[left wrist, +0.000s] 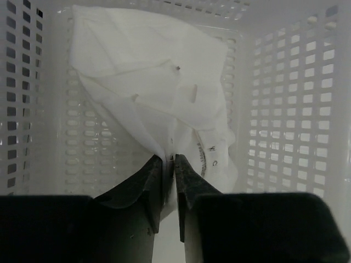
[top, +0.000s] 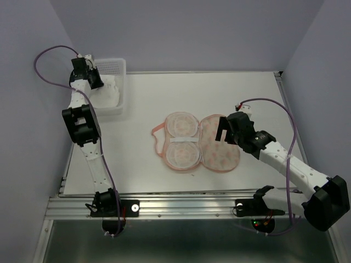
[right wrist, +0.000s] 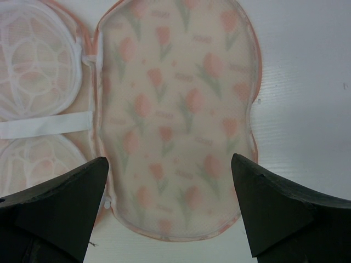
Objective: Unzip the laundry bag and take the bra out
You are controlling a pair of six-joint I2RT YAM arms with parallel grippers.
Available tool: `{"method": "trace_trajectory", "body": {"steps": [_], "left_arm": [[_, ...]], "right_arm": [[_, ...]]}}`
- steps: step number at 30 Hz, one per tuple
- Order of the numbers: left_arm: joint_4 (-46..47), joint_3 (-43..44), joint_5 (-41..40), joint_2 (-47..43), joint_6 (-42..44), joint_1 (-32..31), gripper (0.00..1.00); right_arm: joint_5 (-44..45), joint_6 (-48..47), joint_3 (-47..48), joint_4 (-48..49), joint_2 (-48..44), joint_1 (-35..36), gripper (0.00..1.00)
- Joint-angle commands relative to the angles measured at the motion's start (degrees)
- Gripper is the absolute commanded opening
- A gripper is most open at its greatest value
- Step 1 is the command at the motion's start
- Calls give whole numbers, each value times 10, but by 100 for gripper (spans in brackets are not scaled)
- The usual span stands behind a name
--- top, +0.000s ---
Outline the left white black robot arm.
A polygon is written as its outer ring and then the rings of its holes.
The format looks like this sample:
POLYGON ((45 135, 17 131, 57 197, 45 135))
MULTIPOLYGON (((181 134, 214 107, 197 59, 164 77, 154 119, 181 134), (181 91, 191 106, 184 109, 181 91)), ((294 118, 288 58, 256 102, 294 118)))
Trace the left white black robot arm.
POLYGON ((78 54, 71 60, 73 70, 69 78, 71 101, 62 117, 69 136, 76 144, 88 164, 94 199, 86 207, 94 217, 120 217, 122 202, 107 167, 102 150, 101 130, 88 93, 104 86, 99 71, 90 55, 78 54))

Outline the floral mesh laundry bag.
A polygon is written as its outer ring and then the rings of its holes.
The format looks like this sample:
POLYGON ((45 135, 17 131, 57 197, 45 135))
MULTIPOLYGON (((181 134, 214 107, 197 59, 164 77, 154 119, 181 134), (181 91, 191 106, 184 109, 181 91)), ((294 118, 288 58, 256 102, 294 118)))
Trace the floral mesh laundry bag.
POLYGON ((210 115, 198 120, 187 112, 174 112, 151 130, 155 152, 172 170, 188 171, 202 165, 216 173, 227 173, 240 163, 240 150, 216 140, 219 119, 210 115))

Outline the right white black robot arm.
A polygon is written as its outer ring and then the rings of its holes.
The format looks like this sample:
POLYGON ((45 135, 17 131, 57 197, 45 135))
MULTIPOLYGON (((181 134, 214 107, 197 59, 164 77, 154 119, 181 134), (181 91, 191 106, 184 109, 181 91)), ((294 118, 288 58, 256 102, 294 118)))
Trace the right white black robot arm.
POLYGON ((266 131, 255 131, 248 114, 235 112, 220 117, 216 141, 236 145, 262 163, 284 175, 298 192, 278 190, 273 186, 258 189, 252 198, 235 203, 237 216, 283 215, 291 212, 302 216, 317 230, 327 231, 350 210, 346 181, 340 176, 327 176, 288 154, 266 131))

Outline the white bra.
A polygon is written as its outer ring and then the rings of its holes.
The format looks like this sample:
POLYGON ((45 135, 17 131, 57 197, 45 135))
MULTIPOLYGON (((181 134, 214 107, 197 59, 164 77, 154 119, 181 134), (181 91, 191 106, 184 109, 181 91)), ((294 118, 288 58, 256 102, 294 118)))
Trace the white bra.
POLYGON ((90 102, 94 108, 108 109, 115 108, 120 102, 120 91, 122 79, 115 75, 101 75, 104 86, 91 90, 89 94, 90 102))

